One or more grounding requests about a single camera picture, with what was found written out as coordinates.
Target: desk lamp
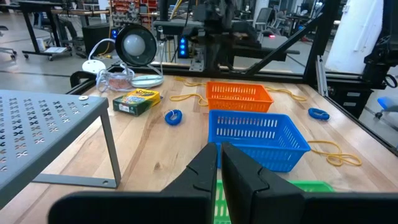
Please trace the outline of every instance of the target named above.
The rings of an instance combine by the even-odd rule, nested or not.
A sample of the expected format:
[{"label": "desk lamp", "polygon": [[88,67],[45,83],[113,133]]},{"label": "desk lamp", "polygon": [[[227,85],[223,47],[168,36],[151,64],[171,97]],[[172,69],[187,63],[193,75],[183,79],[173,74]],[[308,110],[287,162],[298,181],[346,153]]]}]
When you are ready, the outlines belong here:
[{"label": "desk lamp", "polygon": [[[115,44],[116,53],[123,61],[121,64],[124,71],[122,73],[111,73],[105,68],[105,64],[99,60],[91,60],[96,48],[100,43],[110,41]],[[154,61],[158,52],[158,43],[154,35],[145,27],[139,24],[131,24],[123,28],[114,39],[103,39],[98,42],[89,55],[89,60],[83,64],[83,70],[86,72],[97,74],[97,84],[105,82],[109,86],[109,79],[127,80],[131,86],[136,88],[150,88],[163,83],[163,67],[162,67],[162,52],[160,52],[160,71],[150,65]],[[133,70],[128,68],[128,65],[133,66],[148,66],[157,73],[157,75],[141,75],[136,76]],[[117,89],[120,91],[131,91],[126,89]]]}]

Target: white cable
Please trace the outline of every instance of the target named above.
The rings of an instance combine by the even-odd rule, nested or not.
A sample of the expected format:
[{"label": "white cable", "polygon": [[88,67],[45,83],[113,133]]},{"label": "white cable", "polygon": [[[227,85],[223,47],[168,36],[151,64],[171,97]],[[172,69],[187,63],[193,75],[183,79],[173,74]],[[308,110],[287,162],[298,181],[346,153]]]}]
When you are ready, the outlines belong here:
[{"label": "white cable", "polygon": [[[90,56],[89,58],[93,55],[93,53],[95,52],[96,48],[99,46],[100,43],[104,42],[104,41],[111,41],[114,42],[113,39],[103,39],[100,42],[98,42],[93,50],[90,52]],[[161,50],[160,51],[160,71],[153,67],[151,64],[148,64],[147,66],[151,69],[153,69],[153,71],[155,71],[159,76],[160,79],[164,79],[163,76],[163,56],[164,56],[164,51]],[[96,87],[97,90],[100,92],[105,92],[108,88],[114,91],[133,91],[133,89],[116,89],[113,86],[111,86],[109,84],[109,80],[110,79],[120,79],[120,80],[127,80],[129,83],[132,82],[132,79],[136,76],[136,74],[134,73],[134,71],[130,68],[127,67],[126,63],[121,63],[120,67],[122,67],[124,70],[121,73],[112,73],[112,72],[108,72],[106,69],[102,69],[97,73],[97,77],[96,77]],[[104,84],[104,88],[101,90],[100,89],[100,83]]]},{"label": "white cable", "polygon": [[88,56],[88,60],[91,60],[91,56],[93,56],[95,50],[96,50],[97,47],[100,45],[100,43],[105,42],[105,41],[110,41],[110,42],[114,43],[114,39],[110,39],[110,38],[105,38],[105,39],[99,41],[99,42],[93,47],[93,50],[91,50],[91,52],[90,52],[90,54],[89,54],[89,56]]}]

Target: black metal bar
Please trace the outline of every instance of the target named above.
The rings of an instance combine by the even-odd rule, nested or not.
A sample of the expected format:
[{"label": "black metal bar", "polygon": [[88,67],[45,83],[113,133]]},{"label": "black metal bar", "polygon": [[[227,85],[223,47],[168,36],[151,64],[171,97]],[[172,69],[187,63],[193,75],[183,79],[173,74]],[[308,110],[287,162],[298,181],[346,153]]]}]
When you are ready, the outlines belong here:
[{"label": "black metal bar", "polygon": [[95,80],[86,80],[83,83],[75,86],[74,88],[72,88],[71,90],[66,92],[66,94],[69,94],[69,95],[82,95],[82,94],[85,94],[86,91],[88,91],[93,86],[95,86]]},{"label": "black metal bar", "polygon": [[346,111],[342,106],[340,106],[337,102],[335,102],[333,99],[330,97],[326,96],[325,99],[329,101],[333,106],[335,106],[337,109],[339,109],[343,114],[345,114],[350,120],[352,120],[356,125],[358,125],[360,128],[362,128],[364,131],[366,131],[372,138],[374,138],[376,141],[378,141],[380,144],[382,144],[385,148],[387,148],[390,152],[392,152],[395,156],[398,157],[398,151],[397,149],[392,146],[390,143],[388,143],[386,140],[384,140],[382,137],[380,137],[378,134],[370,130],[365,124],[360,122],[357,118],[355,118],[351,113]]},{"label": "black metal bar", "polygon": [[45,13],[47,14],[47,18],[50,20],[50,25],[51,25],[51,29],[52,29],[52,34],[54,35],[55,45],[57,47],[61,47],[60,39],[58,38],[58,34],[57,34],[57,26],[55,25],[54,17],[52,15],[51,9],[47,10]]},{"label": "black metal bar", "polygon": [[85,15],[85,20],[86,20],[86,26],[89,26],[89,25],[90,25],[90,22],[89,22],[89,20],[88,20],[88,16],[87,16],[87,15]]},{"label": "black metal bar", "polygon": [[33,44],[33,48],[35,49],[35,53],[39,53],[40,52],[39,45],[37,45],[36,36],[33,31],[32,24],[30,23],[29,15],[25,11],[22,11],[22,14],[24,15],[27,30],[29,31],[30,39],[32,40],[32,44]]},{"label": "black metal bar", "polygon": [[52,56],[53,55],[53,53],[45,53],[45,52],[41,52],[41,51],[31,52],[31,51],[28,51],[28,50],[23,50],[22,53],[23,54],[44,55],[44,56]]},{"label": "black metal bar", "polygon": [[[153,73],[154,71],[148,67],[131,67],[136,73]],[[122,72],[123,68],[120,66],[112,66],[108,69],[110,72]],[[260,71],[256,75],[242,75],[239,73],[230,74],[228,69],[222,69],[218,72],[193,72],[189,67],[163,67],[164,75],[178,75],[184,77],[203,77],[203,78],[226,78],[236,80],[254,80],[263,82],[284,82],[284,83],[303,83],[301,74],[297,73],[277,73]]]},{"label": "black metal bar", "polygon": [[333,71],[325,71],[326,74],[335,74],[335,75],[352,75],[360,77],[362,74],[350,73],[350,72],[333,72]]},{"label": "black metal bar", "polygon": [[341,0],[327,0],[322,10],[322,26],[317,27],[310,55],[304,70],[304,82],[314,87],[317,84],[315,64],[318,55],[323,55],[329,40],[333,22],[336,18]]},{"label": "black metal bar", "polygon": [[244,72],[239,72],[239,73],[243,73],[245,75],[254,75],[256,74],[259,70],[261,70],[262,68],[264,68],[268,63],[270,63],[271,61],[273,61],[273,59],[277,56],[279,56],[280,54],[283,54],[289,47],[291,47],[294,43],[296,43],[297,41],[299,41],[302,37],[304,37],[308,32],[310,32],[311,30],[313,30],[320,22],[320,19],[322,18],[322,14],[320,14],[319,16],[317,16],[316,18],[308,21],[304,26],[303,29],[301,29],[300,31],[296,32],[293,36],[291,36],[288,40],[286,40],[286,42],[284,42],[282,45],[280,45],[278,48],[276,48],[275,50],[273,50],[268,56],[266,56],[265,58],[263,58],[260,62],[255,63],[254,65],[252,65],[250,68],[248,68],[247,70],[245,70]]},{"label": "black metal bar", "polygon": [[89,80],[95,80],[95,75],[89,72],[83,72],[83,71],[77,71],[73,73],[69,80],[70,80],[70,86],[73,88],[81,83],[81,79],[89,79]]},{"label": "black metal bar", "polygon": [[169,19],[169,4],[168,0],[159,0],[159,19],[161,21],[167,21]]}]

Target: gray floor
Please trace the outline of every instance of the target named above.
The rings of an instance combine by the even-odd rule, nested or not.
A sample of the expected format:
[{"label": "gray floor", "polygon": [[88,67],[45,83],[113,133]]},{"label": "gray floor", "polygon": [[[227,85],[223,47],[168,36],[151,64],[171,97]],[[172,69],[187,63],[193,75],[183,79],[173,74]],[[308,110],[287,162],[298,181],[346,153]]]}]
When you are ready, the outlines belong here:
[{"label": "gray floor", "polygon": [[[81,36],[80,20],[77,17],[68,18],[71,20]],[[90,24],[100,23],[97,18],[90,18]],[[18,52],[17,59],[12,61],[9,55],[0,53],[0,89],[6,90],[27,90],[48,93],[66,93],[70,90],[69,76],[81,70],[81,65],[85,59],[77,55],[54,58],[53,62],[47,57],[31,55],[26,60],[21,51],[33,50],[32,42],[22,15],[20,14],[0,14],[0,25],[7,26],[9,31],[3,32],[0,37],[0,47],[10,47]],[[48,37],[49,33],[42,30],[35,30],[36,36]],[[324,54],[324,61],[328,56],[331,42],[328,44]],[[308,55],[311,49],[309,42],[297,42],[290,49],[299,50],[300,55],[288,55],[285,62],[271,62],[266,66],[268,69],[291,71],[303,73]],[[111,65],[116,60],[103,60],[106,65]],[[235,58],[235,66],[249,67],[259,60],[251,58]],[[188,60],[178,60],[179,63],[189,63]],[[390,73],[398,75],[398,68],[392,68]],[[374,119],[374,113],[381,107],[377,103],[380,96],[397,95],[397,89],[387,88],[386,90],[376,90],[367,103],[367,109],[363,111],[360,120],[374,130],[378,135],[393,145],[398,145],[398,113],[391,113],[383,116],[381,120]]]}]

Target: metal frame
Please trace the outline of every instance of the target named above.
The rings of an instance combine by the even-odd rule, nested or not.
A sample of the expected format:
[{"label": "metal frame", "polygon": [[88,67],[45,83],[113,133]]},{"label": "metal frame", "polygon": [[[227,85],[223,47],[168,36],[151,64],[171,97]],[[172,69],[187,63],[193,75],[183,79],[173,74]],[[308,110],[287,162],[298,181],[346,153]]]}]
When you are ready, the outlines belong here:
[{"label": "metal frame", "polygon": [[[75,106],[70,108],[66,103]],[[2,90],[0,132],[3,134],[0,154],[3,159],[0,171],[4,172],[2,173],[4,175],[0,176],[0,209],[30,182],[117,188],[121,182],[121,171],[109,121],[108,106],[107,99],[99,97],[81,99],[78,96]],[[98,117],[101,118],[114,178],[41,174]],[[57,128],[56,132],[52,131],[50,126],[53,129]],[[35,130],[40,130],[40,134],[36,133],[35,136]]]},{"label": "metal frame", "polygon": [[106,146],[108,148],[109,158],[111,160],[112,171],[114,179],[106,179],[99,177],[80,177],[62,174],[39,174],[32,182],[45,183],[45,184],[66,184],[66,185],[79,185],[85,187],[104,187],[116,189],[121,181],[121,173],[118,162],[118,155],[114,146],[114,139],[112,135],[111,123],[109,121],[108,111],[100,115],[101,124],[103,127]]}]

